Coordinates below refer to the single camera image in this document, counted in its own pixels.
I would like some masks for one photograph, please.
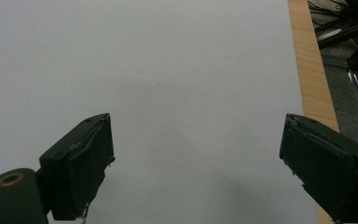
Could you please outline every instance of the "white sheet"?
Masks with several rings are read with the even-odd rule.
[[[0,174],[109,112],[88,223],[317,223],[278,156],[301,108],[285,0],[0,1]]]

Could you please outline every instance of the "white paper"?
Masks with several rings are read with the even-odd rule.
[[[105,112],[88,223],[317,223],[279,159],[302,113],[286,1],[0,1],[0,174]]]

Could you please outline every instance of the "white table surface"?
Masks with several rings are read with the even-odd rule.
[[[302,113],[285,0],[0,1],[0,174],[105,112],[88,223],[317,223],[279,159]]]

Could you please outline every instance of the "wooden surface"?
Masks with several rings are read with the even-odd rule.
[[[304,115],[319,120],[338,131],[336,113],[327,86],[307,0],[288,0],[288,3],[295,40]],[[318,214],[319,223],[334,223],[320,206],[318,206]]]

